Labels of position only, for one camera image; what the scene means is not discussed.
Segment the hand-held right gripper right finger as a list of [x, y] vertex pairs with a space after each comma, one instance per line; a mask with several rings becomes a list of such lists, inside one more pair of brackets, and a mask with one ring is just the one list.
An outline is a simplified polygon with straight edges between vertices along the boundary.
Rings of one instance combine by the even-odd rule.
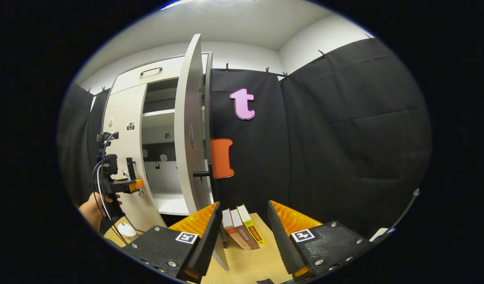
[[373, 248], [373, 243], [338, 221], [321, 223], [275, 201], [267, 215], [287, 273], [295, 282], [330, 275]]

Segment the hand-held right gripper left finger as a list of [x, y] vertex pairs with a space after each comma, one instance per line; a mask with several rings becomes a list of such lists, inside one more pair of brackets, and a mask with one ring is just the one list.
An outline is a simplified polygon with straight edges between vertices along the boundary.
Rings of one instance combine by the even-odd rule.
[[161, 275], [199, 284], [209, 270], [221, 221], [221, 204], [215, 202], [169, 228], [148, 229], [121, 250]]

